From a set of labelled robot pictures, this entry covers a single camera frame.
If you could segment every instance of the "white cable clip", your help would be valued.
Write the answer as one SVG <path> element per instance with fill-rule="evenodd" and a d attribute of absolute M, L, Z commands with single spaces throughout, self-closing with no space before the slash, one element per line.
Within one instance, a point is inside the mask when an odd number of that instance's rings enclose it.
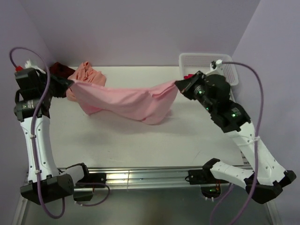
<path fill-rule="evenodd" d="M 34 68 L 36 70 L 39 70 L 41 71 L 43 74 L 46 74 L 45 71 L 43 71 L 41 68 L 39 68 L 35 62 L 31 61 L 31 60 L 27 60 L 26 63 L 25 63 L 25 68 L 28 69 L 28 68 Z"/>
<path fill-rule="evenodd" d="M 222 63 L 223 63 L 222 60 L 217 60 L 217 61 L 216 61 L 216 66 L 217 66 L 217 67 L 221 67 Z"/>
<path fill-rule="evenodd" d="M 261 139 L 261 137 L 260 136 L 257 136 L 257 137 L 255 137 L 254 139 L 253 139 L 253 141 L 254 142 L 257 142 L 257 141 L 259 141 Z"/>

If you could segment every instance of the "metal frame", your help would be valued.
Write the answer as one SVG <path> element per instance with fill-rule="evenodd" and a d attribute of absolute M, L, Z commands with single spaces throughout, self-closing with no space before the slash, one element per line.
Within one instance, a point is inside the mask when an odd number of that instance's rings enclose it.
<path fill-rule="evenodd" d="M 251 170 L 249 162 L 243 157 L 242 169 Z M 145 167 L 145 168 L 89 168 L 90 173 L 106 173 L 106 184 L 111 189 L 149 189 L 149 188 L 188 188 L 193 187 L 184 178 L 188 170 L 202 167 Z M 76 188 L 76 192 L 91 191 L 91 188 Z M 21 225 L 28 200 L 22 196 L 17 205 L 12 225 Z M 275 201 L 266 204 L 269 217 L 274 225 L 282 225 Z"/>

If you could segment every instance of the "red cloth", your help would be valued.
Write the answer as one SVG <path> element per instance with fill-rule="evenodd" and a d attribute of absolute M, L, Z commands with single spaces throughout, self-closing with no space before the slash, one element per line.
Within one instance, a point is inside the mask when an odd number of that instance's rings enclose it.
<path fill-rule="evenodd" d="M 63 77 L 68 79 L 69 76 L 71 76 L 75 70 L 60 64 L 59 62 L 54 63 L 50 68 L 50 73 L 55 75 L 55 76 L 59 76 L 59 77 Z"/>

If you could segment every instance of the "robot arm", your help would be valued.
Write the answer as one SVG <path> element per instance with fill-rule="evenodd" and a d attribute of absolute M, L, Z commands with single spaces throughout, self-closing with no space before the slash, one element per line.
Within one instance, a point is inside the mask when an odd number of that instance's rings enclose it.
<path fill-rule="evenodd" d="M 295 173 L 285 170 L 262 140 L 255 137 L 254 125 L 244 108 L 230 100 L 230 85 L 225 80 L 221 60 L 212 62 L 208 73 L 198 71 L 191 78 L 175 84 L 185 97 L 198 100 L 206 108 L 214 123 L 237 144 L 254 169 L 254 143 L 258 142 L 258 173 L 252 196 L 256 202 L 263 204 L 276 198 L 283 187 L 295 180 Z M 254 171 L 237 168 L 215 158 L 203 165 L 201 173 L 201 179 L 226 180 L 248 193 L 253 185 Z"/>
<path fill-rule="evenodd" d="M 15 115 L 23 129 L 29 159 L 28 185 L 21 187 L 21 195 L 40 204 L 38 197 L 37 173 L 41 176 L 41 192 L 44 203 L 48 203 L 74 193 L 75 184 L 87 179 L 89 171 L 84 163 L 73 165 L 62 174 L 57 169 L 50 143 L 50 103 L 52 97 L 60 97 L 73 84 L 70 80 L 51 76 L 50 89 L 44 99 L 35 122 L 35 141 L 40 171 L 36 171 L 30 127 L 33 113 L 45 89 L 46 75 L 33 68 L 15 73 L 20 89 L 15 97 Z"/>

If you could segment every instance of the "black bracket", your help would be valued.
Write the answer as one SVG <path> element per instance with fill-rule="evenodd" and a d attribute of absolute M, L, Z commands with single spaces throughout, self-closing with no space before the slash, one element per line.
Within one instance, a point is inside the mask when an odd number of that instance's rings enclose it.
<path fill-rule="evenodd" d="M 84 177 L 78 183 L 106 183 L 106 173 L 98 172 L 98 173 L 90 173 L 88 177 Z M 105 188 L 104 185 L 76 185 L 75 188 Z"/>
<path fill-rule="evenodd" d="M 216 184 L 218 181 L 212 175 L 207 176 L 205 170 L 189 170 L 186 181 L 189 182 L 190 185 L 201 185 L 201 184 Z M 219 180 L 221 184 L 228 183 L 226 180 Z"/>
<path fill-rule="evenodd" d="M 20 188 L 21 195 L 38 205 L 38 183 L 30 183 Z M 69 174 L 51 177 L 41 181 L 41 191 L 44 203 L 49 203 L 74 193 L 74 184 Z"/>
<path fill-rule="evenodd" d="M 284 174 L 285 177 L 279 183 L 277 181 L 273 182 L 273 186 L 262 185 L 257 181 L 255 184 L 255 190 L 252 199 L 257 203 L 265 204 L 280 195 L 283 191 L 282 188 L 284 188 L 286 185 L 289 185 L 296 179 L 296 174 L 294 173 L 294 171 L 288 170 L 285 171 Z M 246 183 L 246 191 L 248 194 L 253 185 L 253 177 L 254 174 L 251 177 L 244 179 Z"/>
<path fill-rule="evenodd" d="M 89 202 L 94 196 L 94 191 L 75 191 L 73 199 L 76 202 Z"/>

